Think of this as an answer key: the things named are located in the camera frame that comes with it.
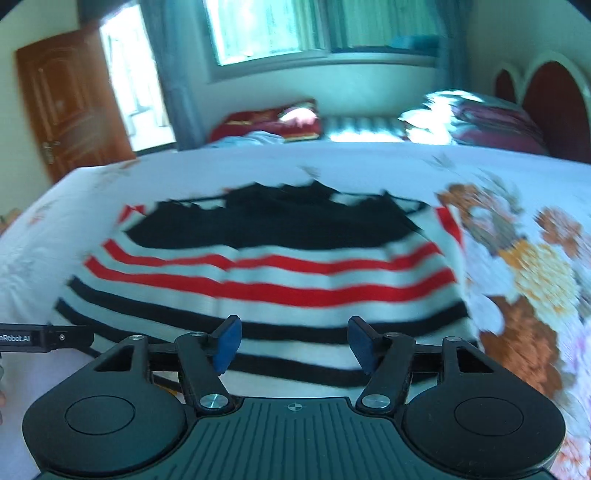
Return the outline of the person's left hand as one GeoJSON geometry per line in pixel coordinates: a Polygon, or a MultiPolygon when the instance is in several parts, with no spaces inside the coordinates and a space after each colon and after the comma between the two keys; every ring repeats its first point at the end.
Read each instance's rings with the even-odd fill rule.
{"type": "Polygon", "coordinates": [[[3,377],[4,377],[4,373],[5,373],[5,370],[4,370],[3,366],[1,365],[0,366],[0,382],[1,382],[1,389],[0,389],[0,409],[1,409],[1,412],[0,412],[0,423],[1,424],[3,423],[2,409],[6,405],[6,395],[5,395],[5,393],[4,393],[3,389],[2,389],[2,380],[3,380],[3,377]]]}

